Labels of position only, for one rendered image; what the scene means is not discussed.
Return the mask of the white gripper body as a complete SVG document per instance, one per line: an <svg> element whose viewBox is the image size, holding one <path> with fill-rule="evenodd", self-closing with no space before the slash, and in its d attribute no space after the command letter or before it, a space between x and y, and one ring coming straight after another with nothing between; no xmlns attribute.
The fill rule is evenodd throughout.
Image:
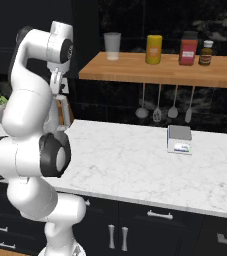
<svg viewBox="0 0 227 256"><path fill-rule="evenodd" d="M69 93L68 80L66 78L63 78L61 81L52 79L50 87L54 95Z"/></svg>

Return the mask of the red jar with black lid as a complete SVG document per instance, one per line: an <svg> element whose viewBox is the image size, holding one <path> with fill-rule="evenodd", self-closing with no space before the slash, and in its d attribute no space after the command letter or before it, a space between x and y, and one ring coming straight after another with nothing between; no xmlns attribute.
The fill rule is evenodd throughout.
<svg viewBox="0 0 227 256"><path fill-rule="evenodd" d="M191 66L194 64L197 50L198 33L196 31L184 31L181 38L179 64Z"/></svg>

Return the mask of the clear glass cup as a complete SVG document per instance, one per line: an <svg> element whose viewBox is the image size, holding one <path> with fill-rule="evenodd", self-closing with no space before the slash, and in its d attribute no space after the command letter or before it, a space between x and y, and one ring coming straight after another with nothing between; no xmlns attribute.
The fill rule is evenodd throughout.
<svg viewBox="0 0 227 256"><path fill-rule="evenodd" d="M104 43L107 59L116 61L119 59L121 34L118 32L108 32L104 34Z"/></svg>

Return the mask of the hanging grey ladle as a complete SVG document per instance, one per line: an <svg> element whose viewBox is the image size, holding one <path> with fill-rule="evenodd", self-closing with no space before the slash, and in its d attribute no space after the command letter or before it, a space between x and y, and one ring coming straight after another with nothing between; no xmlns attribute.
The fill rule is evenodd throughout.
<svg viewBox="0 0 227 256"><path fill-rule="evenodd" d="M145 83L143 83L143 93L142 93L142 105L135 112L136 116L140 119L144 119L148 116L148 110L144 107L145 102Z"/></svg>

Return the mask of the yellow bottle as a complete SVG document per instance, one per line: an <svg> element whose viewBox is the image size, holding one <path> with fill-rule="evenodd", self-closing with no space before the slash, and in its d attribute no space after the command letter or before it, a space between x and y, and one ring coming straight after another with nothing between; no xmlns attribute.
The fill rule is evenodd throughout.
<svg viewBox="0 0 227 256"><path fill-rule="evenodd" d="M162 39L161 35L148 35L146 45L146 57L145 61L147 64L159 64L161 61L161 50L162 50Z"/></svg>

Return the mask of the hanging grey slotted turner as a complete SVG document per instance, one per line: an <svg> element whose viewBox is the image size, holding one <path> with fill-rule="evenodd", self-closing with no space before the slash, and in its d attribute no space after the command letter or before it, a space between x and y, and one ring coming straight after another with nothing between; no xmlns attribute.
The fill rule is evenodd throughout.
<svg viewBox="0 0 227 256"><path fill-rule="evenodd" d="M159 105L160 105L160 95L161 95L161 84L159 84L157 107L154 110L153 115L152 115L153 121L155 123L160 122L161 121L161 117L162 117L162 112L161 112L160 107L159 107Z"/></svg>

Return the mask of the hanging grey spoon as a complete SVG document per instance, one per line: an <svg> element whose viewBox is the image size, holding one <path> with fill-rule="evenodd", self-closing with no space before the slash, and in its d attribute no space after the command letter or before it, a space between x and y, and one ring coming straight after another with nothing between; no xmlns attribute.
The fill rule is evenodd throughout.
<svg viewBox="0 0 227 256"><path fill-rule="evenodd" d="M177 90L178 90L178 85L176 85L176 87L175 87L173 106L168 110L168 117L169 118L173 118L173 119L178 116L178 110L177 110L177 108L175 106L176 98L177 98Z"/></svg>

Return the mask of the grey kitchen scale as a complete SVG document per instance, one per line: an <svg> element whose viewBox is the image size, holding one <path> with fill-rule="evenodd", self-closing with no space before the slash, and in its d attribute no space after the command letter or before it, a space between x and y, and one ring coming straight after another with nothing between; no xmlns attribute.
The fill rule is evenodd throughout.
<svg viewBox="0 0 227 256"><path fill-rule="evenodd" d="M188 126L169 125L167 128L167 151L191 155L192 134Z"/></svg>

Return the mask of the hanging grey spatula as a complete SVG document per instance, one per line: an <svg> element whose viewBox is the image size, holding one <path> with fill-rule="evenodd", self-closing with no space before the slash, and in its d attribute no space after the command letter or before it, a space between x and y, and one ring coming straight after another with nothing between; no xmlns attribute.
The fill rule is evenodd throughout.
<svg viewBox="0 0 227 256"><path fill-rule="evenodd" d="M188 109L187 109L187 111L186 111L186 114L185 114L185 122L186 122L186 123L189 123L189 122L191 121L191 116L192 116L192 101L193 101L194 91L195 91L195 86L193 86L193 88L192 88L189 107L188 107Z"/></svg>

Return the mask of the small brown jar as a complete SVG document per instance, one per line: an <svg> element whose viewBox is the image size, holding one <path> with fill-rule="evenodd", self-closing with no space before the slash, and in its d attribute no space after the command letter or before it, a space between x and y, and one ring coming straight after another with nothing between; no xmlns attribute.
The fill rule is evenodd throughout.
<svg viewBox="0 0 227 256"><path fill-rule="evenodd" d="M203 48L201 49L199 56L199 65L209 66L211 64L212 59L212 46L214 42L211 40L205 40Z"/></svg>

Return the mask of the dark cupboard door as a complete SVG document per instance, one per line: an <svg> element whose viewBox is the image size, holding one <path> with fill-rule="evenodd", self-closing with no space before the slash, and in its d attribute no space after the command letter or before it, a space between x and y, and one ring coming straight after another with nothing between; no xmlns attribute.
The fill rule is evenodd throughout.
<svg viewBox="0 0 227 256"><path fill-rule="evenodd" d="M109 226L114 226L114 245L118 246L118 219L87 211L83 220L73 226L73 234L86 256L117 256L117 248L110 248Z"/></svg>
<svg viewBox="0 0 227 256"><path fill-rule="evenodd" d="M165 224L119 220L120 229L127 228L125 256L192 256L197 232Z"/></svg>

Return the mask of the dark dishwasher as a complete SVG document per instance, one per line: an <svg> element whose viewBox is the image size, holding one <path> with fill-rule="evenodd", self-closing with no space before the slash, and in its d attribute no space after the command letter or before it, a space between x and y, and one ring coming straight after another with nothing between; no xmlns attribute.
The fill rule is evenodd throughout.
<svg viewBox="0 0 227 256"><path fill-rule="evenodd" d="M227 256L227 245L217 240L217 234L227 238L227 218L206 216L194 256Z"/></svg>

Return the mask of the wooden wall shelf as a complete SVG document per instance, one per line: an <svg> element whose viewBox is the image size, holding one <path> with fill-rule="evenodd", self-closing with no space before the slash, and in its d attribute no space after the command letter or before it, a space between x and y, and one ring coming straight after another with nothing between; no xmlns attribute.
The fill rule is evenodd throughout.
<svg viewBox="0 0 227 256"><path fill-rule="evenodd" d="M180 65L177 54L162 54L161 62L150 65L144 53L121 52L117 61L109 61L99 52L80 72L84 80L169 84L227 88L227 56L213 56L209 66Z"/></svg>

